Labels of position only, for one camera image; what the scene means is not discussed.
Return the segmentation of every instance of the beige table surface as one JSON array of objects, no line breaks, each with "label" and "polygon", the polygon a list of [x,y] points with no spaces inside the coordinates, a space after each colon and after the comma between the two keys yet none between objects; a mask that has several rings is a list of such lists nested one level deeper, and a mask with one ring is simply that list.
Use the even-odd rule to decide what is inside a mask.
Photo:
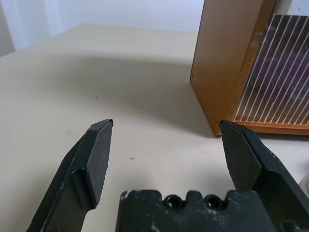
[{"label": "beige table surface", "polygon": [[[120,194],[233,188],[221,138],[189,84],[197,34],[85,25],[0,59],[0,225],[24,232],[69,149],[112,118],[100,204],[84,232],[113,232]],[[307,137],[262,135],[297,182]]]}]

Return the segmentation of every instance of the white wall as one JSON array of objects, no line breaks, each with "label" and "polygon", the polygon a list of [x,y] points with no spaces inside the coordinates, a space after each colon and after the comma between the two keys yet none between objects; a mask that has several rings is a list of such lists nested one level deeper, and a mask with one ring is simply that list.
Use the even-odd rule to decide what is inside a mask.
[{"label": "white wall", "polygon": [[0,57],[13,51],[15,51],[13,41],[0,4]]},{"label": "white wall", "polygon": [[17,50],[84,23],[198,31],[204,0],[1,0]]}]

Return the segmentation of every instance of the wooden box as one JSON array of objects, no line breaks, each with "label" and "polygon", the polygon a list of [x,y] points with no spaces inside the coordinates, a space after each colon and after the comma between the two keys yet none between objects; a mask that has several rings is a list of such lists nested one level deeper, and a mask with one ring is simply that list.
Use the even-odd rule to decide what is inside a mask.
[{"label": "wooden box", "polygon": [[205,0],[191,84],[216,135],[222,119],[309,135],[309,17],[277,8],[274,0]]}]

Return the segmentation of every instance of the table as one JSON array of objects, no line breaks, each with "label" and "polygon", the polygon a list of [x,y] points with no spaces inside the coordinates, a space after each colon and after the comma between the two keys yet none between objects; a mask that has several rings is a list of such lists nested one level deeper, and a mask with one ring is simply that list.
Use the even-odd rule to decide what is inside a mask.
[{"label": "table", "polygon": [[[190,87],[196,33],[84,25],[0,59],[0,225],[28,228],[56,170],[87,128],[112,118],[100,204],[84,232],[113,232],[120,194],[157,189],[225,197],[233,183]],[[307,137],[261,135],[297,182]]]}]

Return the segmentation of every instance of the wooden frame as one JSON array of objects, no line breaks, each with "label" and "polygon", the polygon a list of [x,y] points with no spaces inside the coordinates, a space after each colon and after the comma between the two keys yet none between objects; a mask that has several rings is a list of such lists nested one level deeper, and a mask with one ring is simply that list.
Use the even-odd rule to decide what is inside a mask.
[{"label": "wooden frame", "polygon": [[309,135],[305,125],[236,121],[275,0],[205,0],[191,85],[215,135],[222,119],[257,132]]}]

